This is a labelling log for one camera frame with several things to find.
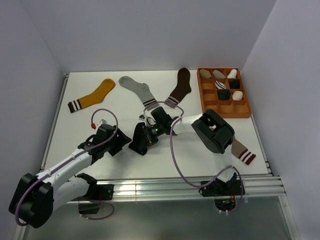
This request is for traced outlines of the black sock with white stripes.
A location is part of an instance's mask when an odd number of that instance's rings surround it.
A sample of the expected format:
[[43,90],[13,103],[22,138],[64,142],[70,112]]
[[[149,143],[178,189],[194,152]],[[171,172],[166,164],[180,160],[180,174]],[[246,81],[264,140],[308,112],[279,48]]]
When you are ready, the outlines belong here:
[[128,147],[137,154],[144,156],[148,152],[148,148],[157,142],[158,138],[152,133],[152,129],[147,127],[145,123],[140,122],[134,129],[132,142]]

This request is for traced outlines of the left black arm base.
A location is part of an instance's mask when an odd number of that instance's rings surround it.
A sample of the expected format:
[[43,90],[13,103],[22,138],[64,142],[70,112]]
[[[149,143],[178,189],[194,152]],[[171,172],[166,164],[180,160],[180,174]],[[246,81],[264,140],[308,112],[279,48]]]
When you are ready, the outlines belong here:
[[[114,187],[114,184],[97,184],[90,187],[85,196],[75,198],[74,200],[78,201],[78,212],[80,216],[90,220],[100,220],[112,216],[115,212],[115,206],[108,201],[113,199]],[[104,206],[111,208],[111,212],[107,216],[90,216],[96,215]]]

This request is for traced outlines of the plain black sock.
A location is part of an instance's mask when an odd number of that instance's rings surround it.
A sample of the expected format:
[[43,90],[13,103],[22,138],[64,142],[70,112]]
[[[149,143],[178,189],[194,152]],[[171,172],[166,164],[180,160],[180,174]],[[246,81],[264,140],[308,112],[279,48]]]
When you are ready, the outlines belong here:
[[227,101],[231,96],[231,92],[228,89],[220,89],[217,91],[217,96],[220,101]]

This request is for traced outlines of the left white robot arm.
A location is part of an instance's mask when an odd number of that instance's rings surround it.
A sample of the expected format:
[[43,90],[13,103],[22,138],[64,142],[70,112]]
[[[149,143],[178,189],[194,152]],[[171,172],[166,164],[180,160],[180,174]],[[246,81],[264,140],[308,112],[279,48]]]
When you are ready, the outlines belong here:
[[19,226],[39,228],[59,207],[74,199],[99,203],[101,188],[97,180],[80,171],[108,153],[112,157],[130,143],[116,125],[100,125],[95,134],[82,142],[70,156],[36,175],[27,173],[16,187],[9,212]]

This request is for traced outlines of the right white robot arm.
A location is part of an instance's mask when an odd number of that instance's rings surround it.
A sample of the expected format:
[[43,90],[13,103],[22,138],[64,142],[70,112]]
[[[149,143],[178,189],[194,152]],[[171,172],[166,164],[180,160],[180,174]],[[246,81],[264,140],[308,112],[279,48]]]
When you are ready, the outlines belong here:
[[[158,137],[166,134],[169,136],[170,153],[173,164],[180,177],[194,188],[204,188],[212,184],[215,180],[217,191],[222,195],[229,194],[234,183],[232,178],[238,171],[233,166],[232,144],[235,131],[212,109],[193,116],[183,116],[184,111],[179,116],[172,118],[162,107],[157,107],[151,112],[155,123],[153,125],[143,124],[142,135],[146,140],[144,148],[148,148],[158,142]],[[204,185],[191,183],[181,172],[174,153],[173,137],[181,134],[196,134],[203,145],[213,154],[218,173],[214,178]]]

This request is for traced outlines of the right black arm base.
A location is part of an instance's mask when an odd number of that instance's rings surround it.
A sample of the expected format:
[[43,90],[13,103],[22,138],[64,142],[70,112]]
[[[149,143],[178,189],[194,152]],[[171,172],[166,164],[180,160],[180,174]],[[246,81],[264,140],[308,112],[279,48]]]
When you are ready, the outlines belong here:
[[210,185],[200,188],[198,193],[202,197],[225,197],[215,199],[214,204],[219,211],[229,212],[237,205],[236,196],[242,196],[245,194],[245,190],[241,181],[235,176],[228,182],[217,179]]

